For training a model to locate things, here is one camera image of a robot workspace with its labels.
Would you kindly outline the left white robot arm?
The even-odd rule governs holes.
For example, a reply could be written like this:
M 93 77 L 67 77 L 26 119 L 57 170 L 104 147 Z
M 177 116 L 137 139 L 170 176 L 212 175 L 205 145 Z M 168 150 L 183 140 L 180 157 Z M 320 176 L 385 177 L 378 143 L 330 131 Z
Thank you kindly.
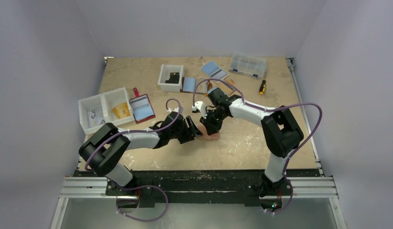
M 190 116 L 173 111 L 165 120 L 143 130 L 125 130 L 106 123 L 81 145 L 78 154 L 88 171 L 112 180 L 124 195 L 131 195 L 136 190 L 135 177 L 119 162 L 127 150 L 158 149 L 172 139 L 184 144 L 202 135 Z

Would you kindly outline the pink card holder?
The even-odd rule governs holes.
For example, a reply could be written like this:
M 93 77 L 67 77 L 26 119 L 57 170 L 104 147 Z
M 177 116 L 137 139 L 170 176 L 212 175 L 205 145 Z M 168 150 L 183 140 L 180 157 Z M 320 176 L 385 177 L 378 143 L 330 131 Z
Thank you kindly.
M 198 137 L 199 140 L 213 141 L 213 140 L 220 139 L 220 133 L 214 133 L 214 134 L 208 135 L 207 130 L 204 125 L 198 125 L 198 129 L 202 133 L 202 135 Z

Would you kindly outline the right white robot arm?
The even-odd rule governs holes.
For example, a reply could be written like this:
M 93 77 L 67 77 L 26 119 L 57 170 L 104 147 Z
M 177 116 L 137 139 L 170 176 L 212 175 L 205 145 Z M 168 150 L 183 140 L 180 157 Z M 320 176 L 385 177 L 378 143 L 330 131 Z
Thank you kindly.
M 194 113 L 201 113 L 200 122 L 207 135 L 218 133 L 227 117 L 241 118 L 262 128 L 270 157 L 262 175 L 259 196 L 276 194 L 286 180 L 289 157 L 304 138 L 291 111 L 285 106 L 268 108 L 249 103 L 240 95 L 227 96 L 220 88 L 211 89 L 208 98 L 213 104 L 212 110 L 202 101 L 192 105 Z

